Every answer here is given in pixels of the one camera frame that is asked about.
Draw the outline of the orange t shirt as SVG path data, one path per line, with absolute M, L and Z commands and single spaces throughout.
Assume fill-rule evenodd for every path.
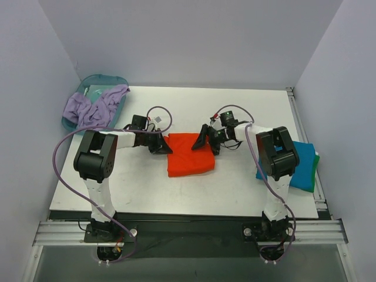
M 210 146 L 192 150 L 198 133 L 170 133 L 164 137 L 173 153 L 167 155 L 169 177 L 183 177 L 207 173 L 215 168 L 215 158 Z

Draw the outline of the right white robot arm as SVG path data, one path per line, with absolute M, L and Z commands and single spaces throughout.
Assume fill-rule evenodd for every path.
M 291 225 L 287 207 L 288 189 L 300 159 L 285 126 L 267 128 L 252 122 L 235 120 L 224 123 L 222 129 L 204 124 L 192 146 L 199 150 L 209 145 L 213 154 L 220 153 L 220 146 L 227 141 L 247 142 L 261 178 L 267 186 L 267 201 L 262 212 L 261 235 L 273 240 L 281 232 L 288 233 Z

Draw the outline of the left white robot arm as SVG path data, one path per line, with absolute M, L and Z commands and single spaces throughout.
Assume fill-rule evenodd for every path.
M 114 222 L 117 219 L 109 188 L 109 177 L 115 166 L 118 149 L 147 147 L 151 154 L 173 153 L 164 140 L 158 127 L 160 117 L 134 115 L 131 124 L 122 130 L 87 130 L 76 156 L 73 168 L 79 173 L 89 193 L 92 206 L 90 226 L 106 242 L 114 241 L 121 228 Z

